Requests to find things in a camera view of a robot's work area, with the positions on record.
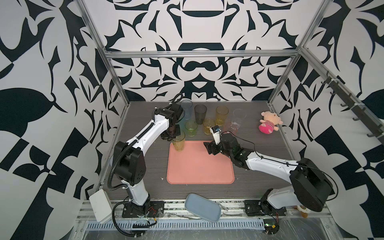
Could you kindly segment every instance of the black and white patterned wall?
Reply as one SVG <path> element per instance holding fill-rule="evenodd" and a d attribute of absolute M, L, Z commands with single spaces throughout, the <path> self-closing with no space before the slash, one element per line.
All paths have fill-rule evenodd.
<path fill-rule="evenodd" d="M 112 64 L 130 101 L 268 100 L 289 57 L 134 58 Z"/>
<path fill-rule="evenodd" d="M 308 44 L 379 118 L 384 119 L 384 5 L 381 0 L 335 0 Z M 335 179 L 327 206 L 344 237 L 384 237 L 384 146 L 301 58 L 273 105 L 297 159 L 306 157 Z"/>
<path fill-rule="evenodd" d="M 124 103 L 72 0 L 0 3 L 1 239 L 66 239 Z"/>
<path fill-rule="evenodd" d="M 86 0 L 108 51 L 295 49 L 321 0 Z M 267 100 L 288 57 L 114 59 L 129 100 Z"/>

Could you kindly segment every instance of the gray table surface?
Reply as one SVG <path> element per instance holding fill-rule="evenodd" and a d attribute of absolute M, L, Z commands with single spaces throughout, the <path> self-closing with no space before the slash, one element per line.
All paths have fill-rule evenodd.
<path fill-rule="evenodd" d="M 274 131 L 272 134 L 267 135 L 258 129 L 259 120 L 262 119 L 261 112 L 269 110 L 266 102 L 205 102 L 194 103 L 193 107 L 197 104 L 207 106 L 206 118 L 215 118 L 217 106 L 227 106 L 229 109 L 227 121 L 230 121 L 231 114 L 235 109 L 242 108 L 246 110 L 247 117 L 236 135 L 255 143 L 256 151 L 260 153 L 291 160 L 280 132 Z M 160 108 L 167 105 L 168 103 L 162 102 L 131 102 L 119 141 L 126 142 L 145 127 L 150 121 L 152 110 L 155 107 Z M 182 120 L 180 122 L 182 129 L 184 124 L 185 121 Z M 204 134 L 202 128 L 202 125 L 199 125 L 196 136 L 186 136 L 186 140 L 212 141 L 212 135 Z M 242 147 L 253 148 L 251 143 L 239 139 L 238 142 Z M 233 166 L 235 181 L 232 184 L 169 184 L 167 182 L 169 145 L 170 142 L 158 137 L 145 155 L 147 170 L 144 183 L 151 199 L 185 199 L 189 193 L 196 193 L 206 198 L 252 198 L 261 197 L 269 188 L 278 189 L 290 185 L 278 177 L 236 166 Z M 120 183 L 117 177 L 114 176 L 113 185 Z M 127 196 L 127 192 L 123 189 L 109 191 L 106 184 L 103 188 L 110 199 L 124 199 Z"/>

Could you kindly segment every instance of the plastic cup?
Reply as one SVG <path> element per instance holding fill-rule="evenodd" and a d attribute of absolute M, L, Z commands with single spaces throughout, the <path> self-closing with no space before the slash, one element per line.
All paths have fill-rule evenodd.
<path fill-rule="evenodd" d="M 197 124 L 203 124 L 205 115 L 207 114 L 207 107 L 203 104 L 195 106 L 195 120 Z"/>
<path fill-rule="evenodd" d="M 238 130 L 240 126 L 243 124 L 243 121 L 246 116 L 247 116 L 247 112 L 245 110 L 240 108 L 235 109 L 233 111 L 231 125 L 235 126 L 235 128 Z"/>
<path fill-rule="evenodd" d="M 184 131 L 180 131 L 180 136 L 172 139 L 173 146 L 175 146 L 176 151 L 183 151 L 185 145 L 185 133 Z"/>
<path fill-rule="evenodd" d="M 184 109 L 184 119 L 188 120 L 192 117 L 192 101 L 189 99 L 185 99 L 181 101 L 180 106 Z"/>
<path fill-rule="evenodd" d="M 216 108 L 216 125 L 222 126 L 227 119 L 229 110 L 226 106 L 218 106 Z"/>
<path fill-rule="evenodd" d="M 197 130 L 197 123 L 190 119 L 185 123 L 185 129 L 187 130 L 187 135 L 189 137 L 193 137 L 196 135 L 196 130 Z"/>
<path fill-rule="evenodd" d="M 224 125 L 224 132 L 229 131 L 229 132 L 231 132 L 233 134 L 236 134 L 237 130 L 238 130 L 237 126 L 232 124 L 231 122 L 227 122 Z"/>
<path fill-rule="evenodd" d="M 207 135 L 210 135 L 211 134 L 210 128 L 215 126 L 215 125 L 216 125 L 215 120 L 213 120 L 212 118 L 204 119 L 204 122 L 203 122 L 204 133 Z"/>

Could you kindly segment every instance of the stuffed toy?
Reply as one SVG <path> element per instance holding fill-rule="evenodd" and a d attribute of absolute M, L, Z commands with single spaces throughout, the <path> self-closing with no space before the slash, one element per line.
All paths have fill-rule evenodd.
<path fill-rule="evenodd" d="M 271 134 L 274 130 L 278 131 L 279 128 L 275 125 L 283 124 L 281 118 L 274 112 L 262 112 L 262 116 L 264 119 L 260 120 L 259 130 L 265 134 Z"/>

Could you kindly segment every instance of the pink tray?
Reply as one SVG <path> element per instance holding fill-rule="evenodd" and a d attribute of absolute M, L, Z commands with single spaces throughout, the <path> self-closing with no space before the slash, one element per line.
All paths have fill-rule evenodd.
<path fill-rule="evenodd" d="M 185 141 L 183 151 L 169 147 L 167 181 L 170 184 L 231 184 L 235 180 L 231 159 L 210 155 L 203 142 Z"/>

